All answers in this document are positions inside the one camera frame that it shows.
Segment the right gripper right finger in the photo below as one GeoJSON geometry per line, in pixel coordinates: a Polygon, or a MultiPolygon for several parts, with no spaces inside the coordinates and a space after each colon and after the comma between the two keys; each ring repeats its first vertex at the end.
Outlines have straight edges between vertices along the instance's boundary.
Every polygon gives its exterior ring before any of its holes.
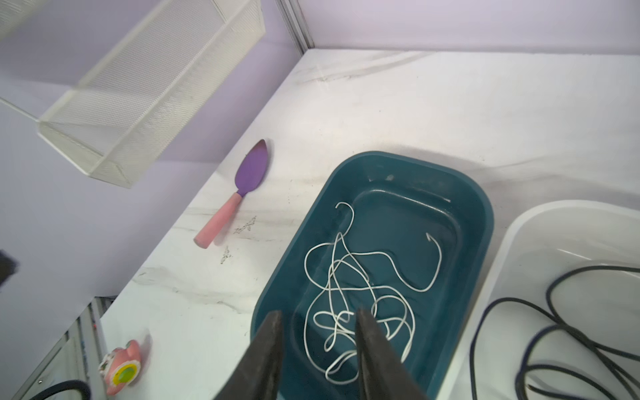
{"type": "Polygon", "coordinates": [[[361,399],[427,399],[413,380],[370,311],[356,321],[358,386],[361,399]]]}

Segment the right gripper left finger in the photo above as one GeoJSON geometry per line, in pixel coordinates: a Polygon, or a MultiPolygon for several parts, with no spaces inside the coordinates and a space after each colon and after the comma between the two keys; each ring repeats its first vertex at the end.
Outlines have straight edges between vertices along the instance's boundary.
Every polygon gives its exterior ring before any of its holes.
{"type": "Polygon", "coordinates": [[[283,355],[283,315],[271,311],[215,399],[276,399],[283,355]]]}

